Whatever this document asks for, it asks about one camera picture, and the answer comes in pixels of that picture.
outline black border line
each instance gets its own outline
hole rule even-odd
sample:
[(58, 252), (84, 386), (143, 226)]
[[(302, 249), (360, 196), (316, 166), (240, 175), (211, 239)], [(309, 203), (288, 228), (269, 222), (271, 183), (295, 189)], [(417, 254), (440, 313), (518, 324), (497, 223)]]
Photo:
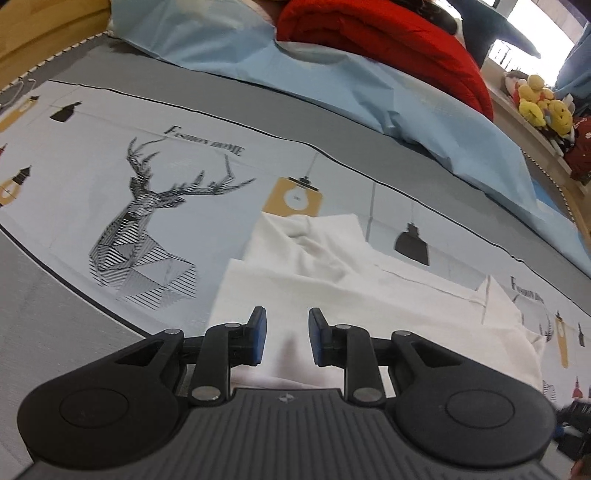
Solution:
[[(71, 82), (64, 82), (63, 80), (55, 80), (55, 79), (48, 79), (46, 82), (54, 82), (54, 83), (61, 83), (64, 85), (74, 85), (74, 86), (78, 86), (78, 87), (85, 87), (85, 88), (90, 88), (93, 90), (106, 90), (108, 92), (112, 92), (112, 93), (117, 93), (119, 95), (124, 95), (127, 97), (131, 97), (131, 98), (135, 98), (138, 100), (144, 100), (147, 102), (151, 102), (151, 103), (157, 103), (159, 105), (165, 105), (165, 106), (169, 106), (169, 107), (173, 107), (173, 108), (179, 108), (181, 110), (185, 110), (187, 112), (192, 112), (192, 113), (199, 113), (201, 115), (204, 116), (208, 116), (210, 118), (214, 118), (216, 120), (221, 120), (223, 122), (227, 122), (229, 124), (233, 124), (236, 125), (238, 127), (242, 127), (242, 128), (247, 128), (249, 130), (255, 131), (257, 133), (260, 133), (262, 135), (265, 135), (266, 137), (271, 137), (271, 138), (276, 138), (278, 140), (285, 140), (288, 142), (293, 142), (293, 143), (298, 143), (301, 145), (306, 145), (310, 148), (312, 148), (313, 150), (317, 151), (318, 153), (323, 154), (325, 157), (327, 157), (329, 160), (331, 160), (332, 162), (348, 169), (351, 171), (354, 171), (355, 173), (358, 173), (359, 175), (361, 175), (362, 177), (367, 178), (368, 180), (371, 180), (377, 184), (380, 184), (386, 188), (389, 188), (403, 196), (405, 196), (406, 198), (412, 200), (413, 202), (417, 202), (419, 205), (421, 205), (422, 207), (426, 208), (427, 210), (432, 211), (433, 213), (436, 213), (437, 215), (447, 219), (448, 221), (450, 221), (451, 223), (454, 223), (455, 225), (463, 228), (464, 230), (470, 232), (472, 235), (477, 236), (478, 238), (480, 238), (481, 240), (484, 240), (486, 243), (488, 243), (489, 245), (492, 245), (493, 247), (497, 247), (500, 248), (501, 250), (503, 250), (503, 252), (505, 252), (507, 255), (509, 255), (511, 258), (513, 258), (516, 262), (522, 263), (524, 264), (532, 273), (534, 273), (535, 275), (537, 275), (540, 279), (542, 279), (544, 282), (546, 282), (548, 285), (550, 285), (553, 289), (555, 289), (556, 291), (558, 291), (561, 295), (563, 295), (566, 299), (570, 300), (574, 305), (576, 305), (579, 310), (581, 312), (583, 312), (585, 315), (590, 316), (591, 317), (591, 313), (588, 313), (587, 311), (585, 311), (585, 309), (581, 308), (581, 306), (576, 303), (573, 299), (571, 299), (567, 294), (565, 294), (562, 290), (560, 290), (558, 287), (556, 287), (553, 283), (549, 282), (548, 280), (546, 280), (542, 275), (540, 275), (538, 272), (536, 272), (533, 268), (531, 268), (524, 260), (521, 260), (515, 256), (513, 256), (505, 247), (503, 247), (502, 245), (498, 245), (496, 243), (491, 242), (490, 240), (486, 239), (485, 237), (483, 237), (482, 235), (480, 235), (479, 233), (469, 229), (468, 227), (462, 225), (461, 223), (455, 221), (452, 218), (449, 218), (447, 215), (438, 212), (437, 210), (435, 210), (434, 208), (430, 207), (429, 205), (426, 205), (425, 203), (423, 203), (422, 201), (416, 199), (415, 197), (412, 197), (411, 195), (409, 195), (406, 192), (403, 192), (402, 190), (399, 190), (396, 187), (393, 187), (391, 185), (388, 185), (382, 181), (376, 180), (374, 178), (372, 178), (371, 176), (353, 168), (350, 167), (349, 165), (346, 165), (344, 163), (342, 163), (341, 161), (337, 160), (336, 158), (332, 157), (330, 154), (328, 154), (327, 152), (325, 152), (324, 150), (322, 150), (321, 148), (313, 145), (313, 144), (309, 144), (307, 142), (302, 142), (300, 140), (292, 140), (289, 138), (284, 138), (284, 137), (279, 137), (277, 135), (273, 135), (270, 134), (268, 132), (265, 132), (263, 130), (259, 130), (258, 128), (255, 127), (250, 127), (249, 125), (244, 125), (241, 124), (240, 122), (236, 122), (234, 120), (230, 120), (221, 116), (217, 116), (214, 115), (212, 113), (207, 113), (207, 112), (202, 112), (200, 110), (195, 110), (189, 107), (185, 107), (182, 105), (175, 105), (172, 103), (167, 103), (167, 102), (162, 102), (160, 100), (155, 100), (155, 99), (150, 99), (150, 98), (146, 98), (146, 97), (142, 97), (139, 95), (133, 95), (131, 93), (126, 93), (126, 92), (120, 92), (118, 90), (112, 89), (112, 88), (104, 88), (104, 87), (96, 87), (96, 86), (92, 86), (92, 85), (86, 85), (84, 83), (71, 83)], [(585, 277), (589, 278), (589, 276), (582, 271), (578, 266), (576, 266), (574, 263), (572, 263), (568, 258), (566, 258), (562, 253), (560, 253), (558, 250), (556, 250), (555, 247), (553, 247), (552, 245), (550, 245), (545, 239), (543, 239), (542, 237), (540, 237), (540, 235), (533, 230), (531, 227), (529, 227), (528, 225), (526, 225), (522, 220), (520, 220), (518, 217), (516, 217), (512, 212), (510, 212), (507, 208), (503, 207), (500, 203), (495, 202), (494, 200), (490, 199), (490, 197), (488, 197), (488, 195), (486, 196), (491, 202), (494, 202), (494, 204), (498, 205), (500, 208), (502, 208), (503, 210), (507, 211), (509, 214), (511, 214), (514, 218), (516, 218), (518, 221), (520, 221), (523, 225), (525, 225), (532, 233), (534, 233), (535, 235), (537, 235), (539, 238), (541, 238), (548, 246), (550, 246), (553, 250), (555, 250), (556, 253), (558, 253), (562, 258), (564, 258), (570, 265), (572, 265), (574, 268), (576, 268), (578, 271), (580, 271)], [(136, 327), (135, 325), (133, 325), (132, 323), (128, 322), (127, 320), (125, 320), (123, 317), (121, 317), (120, 315), (117, 315), (116, 313), (112, 312), (111, 310), (109, 310), (108, 308), (104, 307), (103, 305), (99, 304), (96, 300), (90, 298), (87, 294), (85, 294), (84, 292), (80, 291), (78, 288), (76, 288), (74, 285), (72, 285), (70, 282), (68, 282), (66, 279), (64, 279), (63, 277), (61, 277), (60, 275), (58, 275), (54, 270), (52, 270), (51, 268), (49, 268), (48, 266), (46, 266), (43, 262), (41, 262), (41, 260), (39, 260), (32, 252), (30, 252), (28, 249), (26, 249), (25, 246), (23, 246), (22, 243), (20, 243), (18, 240), (16, 240), (16, 238), (10, 233), (8, 232), (8, 230), (0, 223), (0, 230), (2, 230), (2, 232), (4, 232), (8, 238), (10, 238), (13, 243), (18, 246), (19, 248), (21, 248), (29, 257), (31, 257), (31, 259), (37, 263), (43, 270), (45, 270), (46, 272), (48, 272), (50, 275), (52, 275), (56, 280), (58, 280), (59, 282), (63, 283), (64, 286), (66, 286), (67, 288), (71, 289), (74, 293), (76, 293), (77, 295), (79, 295), (81, 298), (85, 299), (87, 302), (89, 302), (91, 305), (95, 306), (97, 309), (99, 309), (100, 311), (102, 311), (104, 314), (107, 314), (108, 316), (110, 316), (111, 318), (113, 318), (113, 320), (116, 320), (119, 323), (122, 323), (123, 325), (125, 325), (126, 327), (132, 329), (134, 332), (139, 333), (140, 335), (143, 336), (150, 336), (149, 333), (145, 332), (144, 330), (140, 329), (139, 327)]]

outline black robotic device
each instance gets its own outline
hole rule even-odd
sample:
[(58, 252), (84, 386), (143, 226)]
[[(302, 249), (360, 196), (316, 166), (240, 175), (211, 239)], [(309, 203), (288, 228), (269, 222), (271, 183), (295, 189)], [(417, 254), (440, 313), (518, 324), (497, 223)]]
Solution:
[(344, 393), (232, 393), (230, 369), (261, 362), (266, 328), (256, 307), (202, 337), (165, 330), (41, 385), (18, 412), (34, 459), (20, 479), (554, 478), (539, 462), (557, 425), (541, 393), (404, 330), (371, 338), (311, 309), (314, 361), (345, 370)]

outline blue curtain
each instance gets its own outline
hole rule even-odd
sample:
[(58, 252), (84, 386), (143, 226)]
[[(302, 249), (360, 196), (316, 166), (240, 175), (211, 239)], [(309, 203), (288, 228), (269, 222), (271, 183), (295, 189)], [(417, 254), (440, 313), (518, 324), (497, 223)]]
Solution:
[(570, 51), (556, 80), (556, 97), (575, 97), (577, 112), (591, 108), (591, 23)]

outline silver screw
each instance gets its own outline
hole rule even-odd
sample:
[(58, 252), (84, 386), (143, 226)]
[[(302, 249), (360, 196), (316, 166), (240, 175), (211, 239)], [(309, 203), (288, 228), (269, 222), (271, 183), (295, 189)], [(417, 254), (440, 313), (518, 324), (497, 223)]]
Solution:
[(382, 398), (382, 393), (375, 388), (363, 387), (355, 390), (353, 396), (356, 400), (362, 401), (363, 403), (373, 403)]
[(217, 400), (222, 395), (218, 388), (211, 385), (203, 385), (202, 387), (194, 388), (191, 396), (200, 401)]

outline red blanket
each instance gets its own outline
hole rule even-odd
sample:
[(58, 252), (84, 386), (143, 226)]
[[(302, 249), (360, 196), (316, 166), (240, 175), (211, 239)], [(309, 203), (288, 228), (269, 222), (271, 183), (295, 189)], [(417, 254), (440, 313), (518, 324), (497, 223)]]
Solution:
[(492, 120), (491, 97), (466, 49), (390, 0), (291, 0), (277, 22), (277, 40), (315, 43), (377, 60)]

